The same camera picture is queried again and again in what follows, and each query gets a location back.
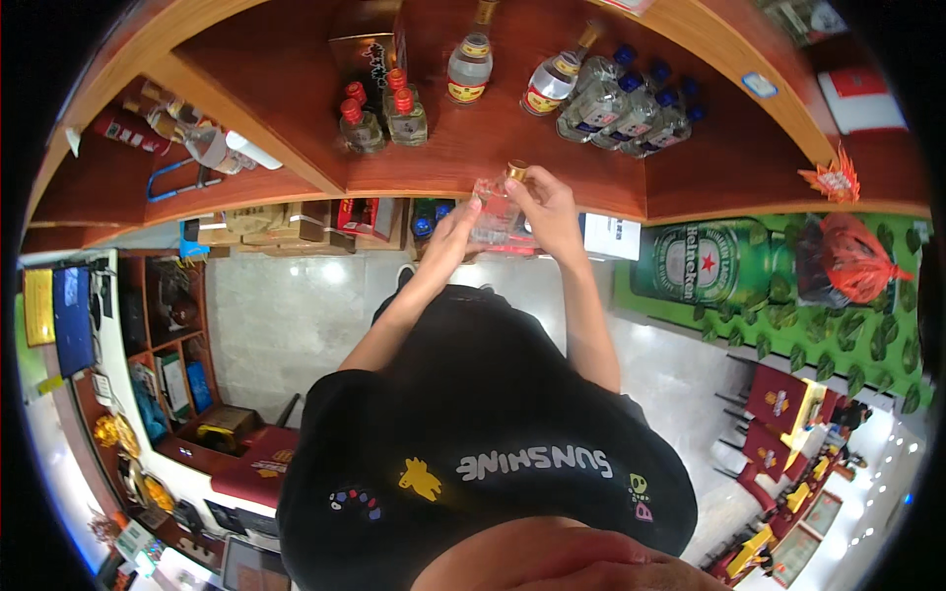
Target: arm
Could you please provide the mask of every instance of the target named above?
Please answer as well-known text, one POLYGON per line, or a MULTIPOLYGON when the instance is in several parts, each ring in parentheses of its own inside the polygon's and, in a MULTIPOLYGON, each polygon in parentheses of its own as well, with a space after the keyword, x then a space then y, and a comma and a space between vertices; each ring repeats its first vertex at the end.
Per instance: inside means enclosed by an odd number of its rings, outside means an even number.
POLYGON ((535 239, 562 271, 569 361, 584 379, 620 392, 618 356, 607 332, 571 188, 545 168, 530 166, 526 184, 510 180, 506 190, 525 212, 535 239))
POLYGON ((376 372, 391 362, 427 305, 443 291, 470 250, 466 241, 481 208, 480 200, 470 200, 440 220, 417 272, 348 354, 339 371, 376 372))

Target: blue bottle cap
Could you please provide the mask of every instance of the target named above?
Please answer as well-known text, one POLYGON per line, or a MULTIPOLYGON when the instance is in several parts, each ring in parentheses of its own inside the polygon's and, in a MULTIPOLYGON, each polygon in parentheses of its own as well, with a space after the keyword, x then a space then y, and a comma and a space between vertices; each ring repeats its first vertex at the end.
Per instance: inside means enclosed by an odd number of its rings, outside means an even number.
POLYGON ((705 116, 707 116, 707 110, 703 105, 693 105, 687 109, 687 118, 691 121, 699 121, 705 116))
POLYGON ((614 52, 614 61, 620 65, 628 65, 637 58, 638 52, 627 43, 622 44, 618 47, 618 50, 614 52))
POLYGON ((413 232, 414 235, 418 238, 423 238, 424 236, 433 232, 433 226, 430 225, 430 220, 426 217, 419 217, 413 223, 413 232))
POLYGON ((670 77, 674 71, 670 69, 670 64, 661 58, 655 58, 651 61, 651 78, 657 81, 657 84, 663 84, 663 81, 670 77))
POLYGON ((696 96, 700 92, 700 85, 693 78, 684 76, 680 79, 680 91, 683 96, 696 96))
POLYGON ((637 72, 628 72, 627 74, 618 78, 618 86, 620 86, 621 90, 625 91, 626 93, 637 90, 643 83, 643 78, 641 78, 640 74, 637 72))
POLYGON ((669 107, 676 103, 676 90, 673 88, 665 88, 654 95, 654 100, 656 100, 657 104, 661 107, 669 107))

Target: tiled floor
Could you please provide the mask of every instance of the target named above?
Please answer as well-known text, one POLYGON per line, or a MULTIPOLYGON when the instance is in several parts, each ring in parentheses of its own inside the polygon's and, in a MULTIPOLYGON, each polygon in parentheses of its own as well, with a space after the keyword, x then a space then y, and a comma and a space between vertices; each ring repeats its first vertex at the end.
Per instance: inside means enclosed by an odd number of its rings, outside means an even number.
MULTIPOLYGON (((397 269, 407 261, 403 252, 213 259, 207 273, 207 308, 224 399, 257 408, 264 420, 274 421, 294 392, 305 394, 319 377, 339 366, 367 331, 378 305, 394 291, 397 269)), ((599 291, 608 304, 613 267, 595 265, 599 291)), ((564 349, 565 314, 554 261, 482 255, 475 265, 460 267, 453 283, 491 284, 510 304, 536 316, 564 349)), ((641 404, 651 427, 690 471, 700 515, 683 558, 698 564, 759 512, 748 493, 712 470, 727 466, 738 472, 745 463, 738 452, 716 442, 721 436, 737 436, 732 420, 722 412, 726 403, 713 393, 740 390, 750 368, 721 349, 621 315, 610 314, 609 324, 621 361, 622 391, 641 404)), ((293 413, 290 426, 298 425, 301 408, 293 413)), ((810 445, 820 445, 820 439, 812 437, 810 445)), ((772 493, 778 488, 770 487, 772 493)))

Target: red plastic bag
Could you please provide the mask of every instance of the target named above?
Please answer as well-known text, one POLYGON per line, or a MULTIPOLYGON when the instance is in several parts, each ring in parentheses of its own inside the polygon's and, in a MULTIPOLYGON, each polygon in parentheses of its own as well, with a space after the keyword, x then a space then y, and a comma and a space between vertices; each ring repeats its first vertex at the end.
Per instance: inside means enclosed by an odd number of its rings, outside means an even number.
POLYGON ((852 302, 870 302, 891 279, 913 279, 890 261, 880 240, 857 217, 828 214, 821 220, 821 232, 821 264, 832 285, 852 302))

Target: sneaker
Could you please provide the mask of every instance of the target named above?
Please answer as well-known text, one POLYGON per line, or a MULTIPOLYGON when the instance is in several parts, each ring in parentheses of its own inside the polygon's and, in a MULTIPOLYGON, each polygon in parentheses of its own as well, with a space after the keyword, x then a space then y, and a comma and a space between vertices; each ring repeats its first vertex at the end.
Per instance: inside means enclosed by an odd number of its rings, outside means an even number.
POLYGON ((415 267, 411 263, 401 265, 397 270, 397 291, 400 291, 411 280, 414 275, 415 267))

